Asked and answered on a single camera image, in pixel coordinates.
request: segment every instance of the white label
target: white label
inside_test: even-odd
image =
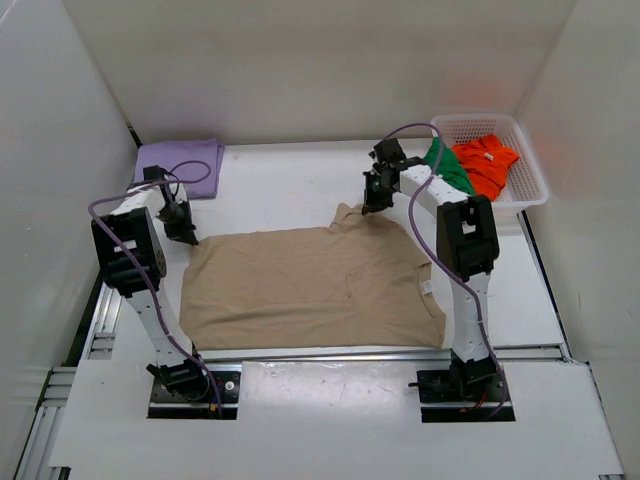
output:
[[[427,293],[431,293],[431,280],[427,280],[426,282],[422,282],[420,284],[420,289],[422,290],[422,294],[426,295]]]

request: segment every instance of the green cloth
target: green cloth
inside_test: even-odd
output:
[[[433,139],[431,148],[424,157],[424,161],[427,165],[433,168],[433,164],[436,163],[436,157],[438,156],[438,149],[440,148],[440,139],[438,137]],[[468,193],[469,195],[475,195],[476,191],[471,185],[469,175],[465,172],[464,168],[460,165],[458,157],[453,153],[449,147],[445,145],[442,152],[442,159],[440,165],[438,165],[438,175],[442,175],[442,179],[451,185],[453,188],[457,188],[461,192]]]

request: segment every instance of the white wall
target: white wall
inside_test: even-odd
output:
[[[86,206],[122,191],[136,150],[62,4],[16,0],[3,13],[0,478],[11,478],[96,278]]]
[[[513,113],[575,0],[64,0],[143,142]]]
[[[640,478],[640,2],[579,0],[519,119],[551,187],[529,215],[572,352]]]

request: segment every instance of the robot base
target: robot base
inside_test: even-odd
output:
[[[201,420],[235,420],[238,416],[238,399],[240,397],[239,371],[212,371],[222,397],[222,418],[211,409],[209,396],[203,401],[188,400],[179,393],[170,393],[160,380],[154,379],[149,399],[147,418],[176,418]]]
[[[411,385],[418,387],[422,423],[513,422],[516,419],[511,399],[507,397],[502,409],[485,420],[502,395],[502,385],[497,375],[486,385],[486,398],[477,407],[481,396],[460,397],[459,392],[450,387],[449,370],[420,370],[417,377],[418,381]]]

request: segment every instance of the purple cloth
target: purple cloth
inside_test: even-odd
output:
[[[213,198],[218,193],[218,180],[224,145],[219,145],[215,138],[211,140],[168,141],[143,145],[138,150],[134,181],[143,179],[142,169],[151,165],[160,165],[171,170],[185,160],[202,160],[211,166],[212,173],[200,183],[185,185],[189,198]],[[201,177],[205,172],[202,165],[185,165],[173,172],[178,178],[185,180]]]

